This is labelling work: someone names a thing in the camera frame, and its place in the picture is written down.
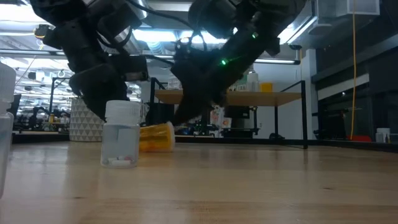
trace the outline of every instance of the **wall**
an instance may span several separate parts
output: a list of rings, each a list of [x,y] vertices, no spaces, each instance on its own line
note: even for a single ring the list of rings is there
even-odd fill
[[[315,51],[307,51],[302,65],[255,64],[254,69],[259,74],[260,82],[272,82],[274,84],[273,91],[281,91],[301,79],[306,81],[308,138],[315,138],[313,130],[318,129],[317,119],[312,118],[312,113],[317,112],[317,94],[315,87],[310,82],[310,77],[316,74],[317,69]],[[300,85],[289,91],[300,92]],[[301,100],[280,106],[278,115],[279,134],[286,139],[302,139]],[[274,108],[259,107],[257,125],[260,131],[254,138],[269,138],[269,135],[275,131],[274,123]]]

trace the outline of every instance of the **shelf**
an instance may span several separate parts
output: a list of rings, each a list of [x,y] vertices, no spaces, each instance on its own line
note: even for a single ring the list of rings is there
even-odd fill
[[[182,90],[156,90],[155,96],[167,104],[179,104]],[[281,106],[301,99],[301,93],[262,93],[232,91],[227,94],[230,106]]]

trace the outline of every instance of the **white lid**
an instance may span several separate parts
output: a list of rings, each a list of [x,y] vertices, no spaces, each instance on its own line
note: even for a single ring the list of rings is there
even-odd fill
[[[17,73],[11,67],[0,62],[0,101],[14,101],[14,88]]]
[[[137,124],[141,118],[141,104],[125,100],[108,101],[106,102],[105,118],[128,119]]]

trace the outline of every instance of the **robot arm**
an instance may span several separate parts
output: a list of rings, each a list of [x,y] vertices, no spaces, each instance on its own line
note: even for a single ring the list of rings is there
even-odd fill
[[[101,119],[109,100],[128,100],[126,81],[147,80],[145,56],[130,57],[115,36],[141,21],[132,0],[31,0],[35,13],[55,26],[44,43],[62,49],[75,72],[70,80],[73,92]],[[228,41],[220,49],[207,51],[191,47],[191,41],[176,43],[172,73],[181,81],[183,99],[173,124],[198,116],[204,108],[225,102],[226,89],[242,77],[250,65],[267,51],[279,53],[277,36],[298,16],[307,0],[196,0],[188,12],[194,34],[206,29]],[[100,34],[119,55],[109,56]]]

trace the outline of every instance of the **prescription bottle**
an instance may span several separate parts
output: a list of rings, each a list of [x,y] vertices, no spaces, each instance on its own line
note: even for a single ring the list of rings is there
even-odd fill
[[[11,147],[12,124],[14,116],[7,112],[14,101],[16,72],[0,63],[0,198],[4,192],[8,153]]]
[[[140,109],[137,102],[111,100],[106,103],[101,165],[110,168],[137,166]]]
[[[174,127],[171,122],[141,128],[140,152],[171,152],[174,145]]]

